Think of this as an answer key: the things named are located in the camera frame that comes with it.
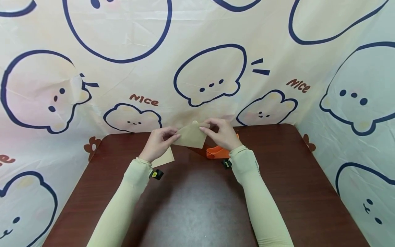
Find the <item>black clip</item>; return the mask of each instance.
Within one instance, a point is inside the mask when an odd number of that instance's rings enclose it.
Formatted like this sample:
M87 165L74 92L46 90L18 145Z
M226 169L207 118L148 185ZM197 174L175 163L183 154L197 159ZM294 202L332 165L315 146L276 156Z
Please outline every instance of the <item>black clip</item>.
M151 172L151 174L149 175L149 177L151 178L151 177L153 177L154 179L156 179L156 180L160 180L160 178L163 176L163 172L161 171L161 170L159 170L159 169L155 169L155 170L152 170L152 172Z
M230 162L230 160L228 158L221 161L221 163L223 164L225 169L232 168L232 162Z

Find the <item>left hand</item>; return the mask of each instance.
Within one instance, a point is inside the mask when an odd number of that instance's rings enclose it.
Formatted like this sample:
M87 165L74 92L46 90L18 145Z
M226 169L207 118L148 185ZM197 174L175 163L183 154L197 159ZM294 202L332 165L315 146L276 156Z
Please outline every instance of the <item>left hand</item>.
M175 135L177 131L178 129L174 127L153 130L139 158L152 162L161 157L170 145L180 138L180 134Z

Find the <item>wrist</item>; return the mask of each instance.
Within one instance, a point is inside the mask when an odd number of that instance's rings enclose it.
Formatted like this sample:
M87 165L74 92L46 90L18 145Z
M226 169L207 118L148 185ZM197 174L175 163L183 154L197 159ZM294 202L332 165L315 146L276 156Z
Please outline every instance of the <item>wrist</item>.
M236 148L238 148L240 146L243 146L243 144L240 141L239 142L235 142L235 143L229 145L229 151L232 151L232 150L234 150L234 149L236 149Z
M145 154L144 152L141 152L141 154L138 156L138 158L145 160L149 163L152 163L152 161L154 161L149 155Z

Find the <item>wall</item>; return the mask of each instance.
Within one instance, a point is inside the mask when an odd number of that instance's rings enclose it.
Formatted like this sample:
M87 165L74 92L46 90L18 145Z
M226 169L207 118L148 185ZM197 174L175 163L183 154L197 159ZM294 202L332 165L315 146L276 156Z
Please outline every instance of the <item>wall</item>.
M297 124L371 246L395 243L395 3L358 39Z
M107 134L300 121L387 2L2 1L0 245L43 243Z

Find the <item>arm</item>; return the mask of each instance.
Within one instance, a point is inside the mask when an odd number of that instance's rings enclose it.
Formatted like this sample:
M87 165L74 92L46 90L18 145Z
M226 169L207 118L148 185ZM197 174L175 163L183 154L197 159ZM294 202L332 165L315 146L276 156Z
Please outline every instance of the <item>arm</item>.
M121 246L132 219L134 207L148 184L150 162L134 159L108 203L87 247Z
M232 171L243 186L259 247L293 247L287 226L259 173L254 152L240 146L230 152Z
M287 227L269 190L259 173L254 152L242 145L230 123L223 119L207 119L205 123L217 126L218 133L201 127L213 141L231 150L232 170L243 186L248 214L259 247L293 247Z
M138 158L127 168L124 177L108 203L87 247L119 247L128 231L134 207L147 187L151 162L161 157L180 135L178 129L166 127L151 132Z

